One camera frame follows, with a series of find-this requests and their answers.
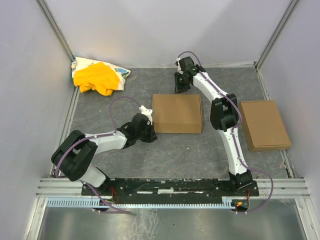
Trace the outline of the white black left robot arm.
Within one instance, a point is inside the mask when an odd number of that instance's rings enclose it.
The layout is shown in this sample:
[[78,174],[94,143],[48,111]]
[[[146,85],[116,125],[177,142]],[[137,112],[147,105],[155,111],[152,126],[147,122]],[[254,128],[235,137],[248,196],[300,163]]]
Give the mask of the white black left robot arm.
[[114,184],[99,168],[92,165],[95,155],[112,150],[127,149],[137,141],[153,143],[157,140],[154,122],[150,116],[137,113],[130,122],[115,131],[85,134],[72,131],[51,157],[56,178],[67,178],[71,182],[80,181],[86,188],[92,187],[98,193],[109,192]]

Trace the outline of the brown cardboard box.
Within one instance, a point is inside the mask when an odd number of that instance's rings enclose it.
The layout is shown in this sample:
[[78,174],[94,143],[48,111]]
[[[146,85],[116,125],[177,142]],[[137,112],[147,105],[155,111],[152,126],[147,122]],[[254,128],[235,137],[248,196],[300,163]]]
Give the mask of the brown cardboard box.
[[200,134],[203,128],[199,94],[154,94],[154,131],[160,134]]

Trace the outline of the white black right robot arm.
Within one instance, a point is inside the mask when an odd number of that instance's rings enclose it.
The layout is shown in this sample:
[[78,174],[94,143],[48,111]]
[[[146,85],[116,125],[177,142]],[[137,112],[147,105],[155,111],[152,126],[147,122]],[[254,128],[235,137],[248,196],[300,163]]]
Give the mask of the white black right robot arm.
[[176,94],[188,91],[191,86],[200,90],[211,103],[210,123],[219,133],[228,159],[228,191],[236,192],[253,182],[252,173],[246,164],[239,140],[238,128],[242,115],[238,109],[237,97],[222,90],[206,70],[193,59],[177,57],[174,74]]

